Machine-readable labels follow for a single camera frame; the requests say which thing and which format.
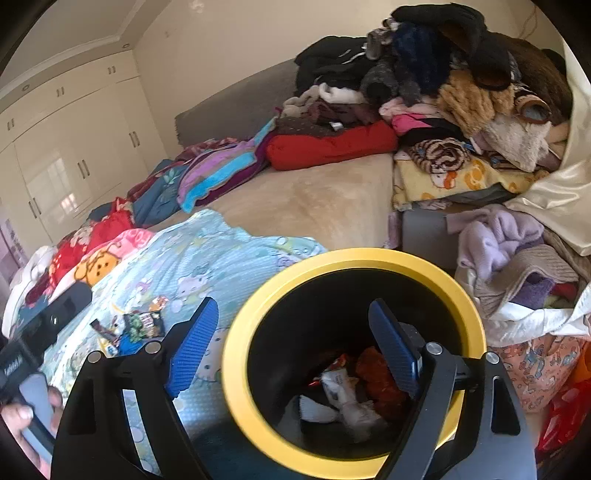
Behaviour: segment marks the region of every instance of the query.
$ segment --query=brown plush fabric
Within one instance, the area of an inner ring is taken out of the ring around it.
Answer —
[[[466,137],[480,132],[497,113],[509,115],[515,91],[509,87],[491,92],[478,87],[469,70],[452,70],[447,83],[439,89],[437,106],[449,114]]]
[[[552,110],[550,121],[557,125],[570,118],[573,94],[566,77],[539,48],[527,40],[495,33],[504,42],[521,71],[521,81],[545,101]]]

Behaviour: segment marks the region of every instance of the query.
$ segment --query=yellow blanket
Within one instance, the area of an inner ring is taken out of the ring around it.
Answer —
[[[485,160],[472,157],[469,165],[461,170],[429,174],[422,171],[403,151],[394,156],[395,209],[404,210],[406,204],[419,200],[433,200],[449,197],[471,190],[484,190],[500,183],[509,192],[523,193],[533,182],[548,175],[545,170],[527,173],[519,170],[495,170]]]

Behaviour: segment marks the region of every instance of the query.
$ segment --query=ceiling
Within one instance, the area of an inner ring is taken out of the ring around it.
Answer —
[[[57,75],[132,49],[169,2],[57,0],[23,38],[0,75],[0,111]]]

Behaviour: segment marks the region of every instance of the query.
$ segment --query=fleece blanket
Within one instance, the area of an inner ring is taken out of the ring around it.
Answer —
[[[113,354],[112,345],[107,345],[99,330],[117,335],[124,314],[158,310],[167,332],[175,323],[189,319],[206,296],[213,297],[219,305],[217,331],[191,387],[174,400],[187,433],[194,438],[229,415],[220,362],[238,310],[276,273],[324,251],[311,238],[254,237],[228,226],[217,212],[197,212],[154,235],[93,287],[92,304],[60,333],[46,352],[42,370],[67,398],[91,351]],[[142,464],[156,472],[132,392],[125,392],[125,402]]]

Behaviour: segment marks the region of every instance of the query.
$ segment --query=red pillow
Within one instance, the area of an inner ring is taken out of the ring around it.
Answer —
[[[398,148],[394,130],[384,121],[355,127],[338,137],[277,135],[267,146],[267,158],[276,170],[296,170],[336,163]]]

